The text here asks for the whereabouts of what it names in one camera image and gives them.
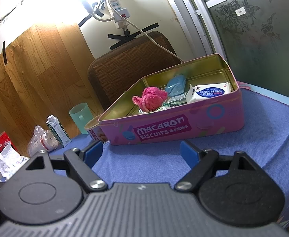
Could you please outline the white tissue pack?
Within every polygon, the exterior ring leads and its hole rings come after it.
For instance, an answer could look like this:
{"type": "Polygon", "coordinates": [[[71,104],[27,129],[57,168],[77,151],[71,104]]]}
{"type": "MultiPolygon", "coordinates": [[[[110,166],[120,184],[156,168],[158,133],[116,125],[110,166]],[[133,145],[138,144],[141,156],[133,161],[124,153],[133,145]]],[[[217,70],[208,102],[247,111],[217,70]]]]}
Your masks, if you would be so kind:
{"type": "Polygon", "coordinates": [[[192,84],[190,84],[190,88],[185,96],[185,99],[186,103],[189,104],[230,94],[231,90],[231,84],[229,82],[196,86],[192,86],[192,84]]]}

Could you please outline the blue transparent plastic pouch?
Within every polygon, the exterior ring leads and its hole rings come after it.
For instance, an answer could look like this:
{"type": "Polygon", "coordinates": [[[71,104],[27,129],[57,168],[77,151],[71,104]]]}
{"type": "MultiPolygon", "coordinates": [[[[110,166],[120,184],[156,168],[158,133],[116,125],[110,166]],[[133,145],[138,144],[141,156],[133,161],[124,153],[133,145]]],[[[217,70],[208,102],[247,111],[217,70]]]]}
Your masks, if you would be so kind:
{"type": "Polygon", "coordinates": [[[177,75],[168,82],[165,91],[168,93],[168,97],[174,97],[183,94],[185,86],[186,78],[183,75],[177,75]]]}

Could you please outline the pink fluffy knitted sponge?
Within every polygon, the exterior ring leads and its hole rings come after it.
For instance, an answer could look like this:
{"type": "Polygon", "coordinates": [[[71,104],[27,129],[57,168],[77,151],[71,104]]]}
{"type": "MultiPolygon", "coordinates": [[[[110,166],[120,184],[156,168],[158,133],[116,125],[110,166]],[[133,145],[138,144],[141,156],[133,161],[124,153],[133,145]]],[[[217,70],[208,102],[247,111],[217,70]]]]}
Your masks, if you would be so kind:
{"type": "Polygon", "coordinates": [[[147,87],[142,92],[142,96],[133,96],[132,102],[143,112],[153,112],[160,108],[167,100],[168,93],[157,87],[147,87]]]}

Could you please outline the green printed flat pack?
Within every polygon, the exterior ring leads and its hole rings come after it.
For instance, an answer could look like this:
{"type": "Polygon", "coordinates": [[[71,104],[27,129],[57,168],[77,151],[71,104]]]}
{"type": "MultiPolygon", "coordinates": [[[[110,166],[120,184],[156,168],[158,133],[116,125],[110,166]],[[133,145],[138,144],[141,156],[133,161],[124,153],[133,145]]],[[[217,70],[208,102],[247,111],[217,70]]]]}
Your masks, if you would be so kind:
{"type": "Polygon", "coordinates": [[[162,106],[160,107],[160,110],[166,110],[166,109],[170,109],[176,106],[180,106],[180,105],[184,105],[186,104],[186,92],[177,95],[177,96],[173,96],[170,97],[167,101],[165,101],[162,106]]]}

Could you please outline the crumpled clear plastic bag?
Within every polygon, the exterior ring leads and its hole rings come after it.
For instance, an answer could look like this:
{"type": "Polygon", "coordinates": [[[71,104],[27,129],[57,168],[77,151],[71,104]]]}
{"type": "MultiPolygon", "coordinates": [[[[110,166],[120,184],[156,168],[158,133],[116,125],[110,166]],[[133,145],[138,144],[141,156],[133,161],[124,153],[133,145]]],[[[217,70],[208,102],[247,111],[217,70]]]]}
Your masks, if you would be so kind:
{"type": "Polygon", "coordinates": [[[37,125],[34,128],[33,136],[27,145],[27,152],[30,157],[40,150],[51,152],[58,147],[58,141],[51,131],[44,130],[37,125]]]}

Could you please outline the white green drink carton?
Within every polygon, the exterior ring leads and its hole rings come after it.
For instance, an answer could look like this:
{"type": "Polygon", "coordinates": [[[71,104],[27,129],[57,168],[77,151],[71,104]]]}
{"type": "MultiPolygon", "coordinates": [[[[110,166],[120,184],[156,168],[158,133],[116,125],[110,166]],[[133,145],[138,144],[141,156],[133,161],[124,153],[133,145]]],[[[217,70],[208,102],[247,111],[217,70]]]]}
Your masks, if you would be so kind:
{"type": "Polygon", "coordinates": [[[69,138],[69,135],[57,117],[54,115],[48,116],[46,124],[62,147],[65,147],[71,143],[72,140],[69,138]]]}

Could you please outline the blue table cloth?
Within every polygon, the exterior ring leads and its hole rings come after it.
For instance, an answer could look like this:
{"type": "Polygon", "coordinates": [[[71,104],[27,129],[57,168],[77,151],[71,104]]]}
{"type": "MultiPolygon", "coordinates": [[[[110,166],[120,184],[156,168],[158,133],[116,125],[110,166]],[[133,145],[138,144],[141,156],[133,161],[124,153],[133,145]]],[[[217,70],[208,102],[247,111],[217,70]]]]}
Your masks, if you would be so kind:
{"type": "Polygon", "coordinates": [[[217,176],[226,174],[234,155],[239,168],[261,167],[282,189],[285,205],[279,224],[289,226],[289,97],[242,84],[245,124],[236,132],[188,140],[114,146],[106,142],[92,170],[114,183],[175,186],[197,164],[209,162],[217,176]]]}

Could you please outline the red box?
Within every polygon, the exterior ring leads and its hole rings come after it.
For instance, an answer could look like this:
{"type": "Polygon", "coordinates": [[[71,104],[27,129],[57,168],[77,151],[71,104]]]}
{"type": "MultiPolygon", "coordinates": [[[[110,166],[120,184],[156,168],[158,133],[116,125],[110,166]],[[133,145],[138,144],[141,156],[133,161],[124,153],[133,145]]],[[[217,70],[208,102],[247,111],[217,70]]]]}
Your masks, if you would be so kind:
{"type": "Polygon", "coordinates": [[[8,134],[3,131],[1,134],[0,134],[0,152],[2,152],[4,150],[4,148],[8,145],[8,144],[11,144],[12,148],[15,150],[15,151],[18,151],[17,150],[17,147],[13,144],[13,142],[11,141],[10,137],[8,136],[8,134]]]}

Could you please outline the round tin can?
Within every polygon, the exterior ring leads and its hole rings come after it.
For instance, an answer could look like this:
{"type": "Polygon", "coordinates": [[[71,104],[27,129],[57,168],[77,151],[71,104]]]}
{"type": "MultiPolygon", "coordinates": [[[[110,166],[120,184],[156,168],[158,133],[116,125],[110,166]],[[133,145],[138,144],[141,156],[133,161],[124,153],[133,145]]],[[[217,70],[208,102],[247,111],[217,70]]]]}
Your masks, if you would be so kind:
{"type": "Polygon", "coordinates": [[[108,141],[108,138],[102,131],[98,119],[101,117],[101,115],[97,115],[93,119],[91,119],[84,127],[84,129],[88,132],[88,134],[91,136],[91,138],[96,141],[100,140],[102,142],[108,141]]]}

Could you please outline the green plastic cup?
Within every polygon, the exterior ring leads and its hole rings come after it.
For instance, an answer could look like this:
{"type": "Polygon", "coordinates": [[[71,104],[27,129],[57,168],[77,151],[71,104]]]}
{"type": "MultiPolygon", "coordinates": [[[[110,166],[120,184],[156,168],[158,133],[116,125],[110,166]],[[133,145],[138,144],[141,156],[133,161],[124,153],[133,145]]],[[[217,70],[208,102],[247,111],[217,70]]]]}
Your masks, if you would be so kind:
{"type": "Polygon", "coordinates": [[[94,116],[91,113],[91,110],[87,103],[80,103],[69,111],[69,115],[71,116],[72,120],[78,127],[81,134],[88,134],[85,130],[85,126],[88,122],[90,122],[94,116]]]}

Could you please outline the pink macaron biscuit tin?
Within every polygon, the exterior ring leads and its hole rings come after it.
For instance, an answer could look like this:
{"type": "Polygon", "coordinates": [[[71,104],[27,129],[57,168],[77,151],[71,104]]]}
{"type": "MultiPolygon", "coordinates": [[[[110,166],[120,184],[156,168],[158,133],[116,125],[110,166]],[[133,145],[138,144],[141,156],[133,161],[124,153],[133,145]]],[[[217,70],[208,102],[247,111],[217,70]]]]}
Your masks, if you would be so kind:
{"type": "Polygon", "coordinates": [[[133,84],[98,119],[113,145],[140,144],[189,139],[238,131],[245,123],[242,93],[227,62],[219,54],[190,60],[147,75],[133,84]],[[186,103],[158,112],[139,113],[132,97],[145,88],[163,89],[175,76],[190,84],[207,85],[229,82],[231,93],[208,100],[186,103]]]}

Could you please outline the brown woven chair back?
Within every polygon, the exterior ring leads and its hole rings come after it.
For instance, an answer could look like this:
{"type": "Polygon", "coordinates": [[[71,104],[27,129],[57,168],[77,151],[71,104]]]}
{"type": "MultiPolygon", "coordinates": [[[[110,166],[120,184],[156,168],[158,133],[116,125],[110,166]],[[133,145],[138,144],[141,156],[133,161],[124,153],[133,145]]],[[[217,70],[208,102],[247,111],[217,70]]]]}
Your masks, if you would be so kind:
{"type": "Polygon", "coordinates": [[[104,110],[142,77],[181,63],[154,42],[175,53],[169,40],[162,33],[153,31],[113,49],[90,64],[88,79],[104,110]]]}

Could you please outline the white power strip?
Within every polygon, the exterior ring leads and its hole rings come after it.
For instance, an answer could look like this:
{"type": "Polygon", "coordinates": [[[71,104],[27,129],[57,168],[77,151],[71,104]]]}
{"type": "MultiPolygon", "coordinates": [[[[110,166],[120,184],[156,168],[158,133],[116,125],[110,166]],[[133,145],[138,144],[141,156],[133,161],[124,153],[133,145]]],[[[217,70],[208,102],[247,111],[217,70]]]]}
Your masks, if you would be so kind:
{"type": "Polygon", "coordinates": [[[114,24],[117,29],[127,30],[128,22],[122,18],[128,19],[130,17],[129,11],[122,7],[119,0],[107,0],[108,10],[110,15],[114,17],[114,24]]]}

